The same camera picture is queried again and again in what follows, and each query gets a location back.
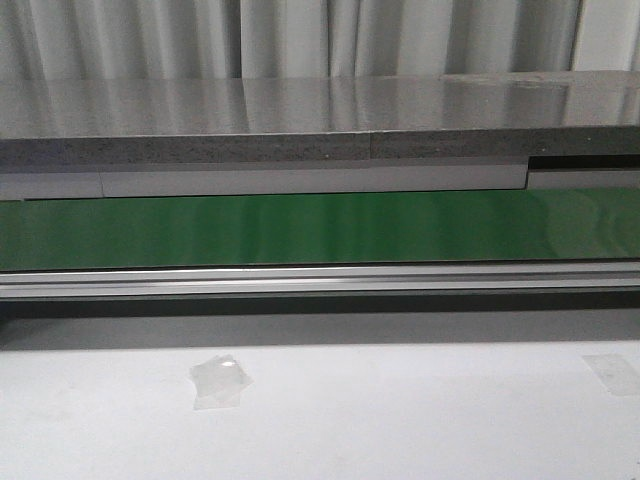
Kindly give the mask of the grey stone countertop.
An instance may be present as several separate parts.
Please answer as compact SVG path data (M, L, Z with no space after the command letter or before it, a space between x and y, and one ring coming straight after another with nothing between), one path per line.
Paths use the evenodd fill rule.
M638 150L635 72L1 86L5 171Z

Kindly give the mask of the clear tape patch left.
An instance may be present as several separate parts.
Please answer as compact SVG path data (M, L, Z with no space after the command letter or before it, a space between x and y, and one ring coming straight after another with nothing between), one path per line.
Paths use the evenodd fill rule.
M240 405L242 393L253 383L231 355L215 356L189 371L196 393L195 410L233 408Z

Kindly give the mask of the clear tape patch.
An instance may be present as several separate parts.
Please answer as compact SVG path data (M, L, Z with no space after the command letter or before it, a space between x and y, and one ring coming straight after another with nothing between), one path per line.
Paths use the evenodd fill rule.
M196 393L195 410L233 408L240 405L242 393L253 383L231 355L215 356L189 371Z
M585 355L583 360L614 396L635 396L640 392L639 373L621 355Z

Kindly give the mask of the green conveyor belt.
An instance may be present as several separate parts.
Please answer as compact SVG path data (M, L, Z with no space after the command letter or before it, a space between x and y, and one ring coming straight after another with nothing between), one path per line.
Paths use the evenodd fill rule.
M8 201L1 268L625 259L632 188Z

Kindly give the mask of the white pleated curtain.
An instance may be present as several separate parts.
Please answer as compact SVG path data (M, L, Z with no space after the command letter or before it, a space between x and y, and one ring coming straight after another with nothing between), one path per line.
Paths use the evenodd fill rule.
M635 1L5 1L12 80L415 76L639 66Z

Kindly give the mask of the aluminium conveyor side rail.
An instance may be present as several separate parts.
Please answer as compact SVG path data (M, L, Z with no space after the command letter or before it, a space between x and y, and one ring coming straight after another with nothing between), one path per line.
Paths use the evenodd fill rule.
M4 300L188 295L624 289L636 260L57 270L4 273Z

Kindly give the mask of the clear tape patch right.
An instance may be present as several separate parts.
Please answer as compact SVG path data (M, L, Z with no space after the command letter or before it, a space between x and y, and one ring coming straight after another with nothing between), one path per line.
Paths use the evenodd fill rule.
M585 355L583 360L614 396L635 396L640 392L639 373L621 355Z

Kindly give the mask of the grey panel under countertop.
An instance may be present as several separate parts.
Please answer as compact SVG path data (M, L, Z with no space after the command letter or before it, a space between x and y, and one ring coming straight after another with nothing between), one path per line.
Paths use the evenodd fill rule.
M7 200L636 187L637 155L9 168Z

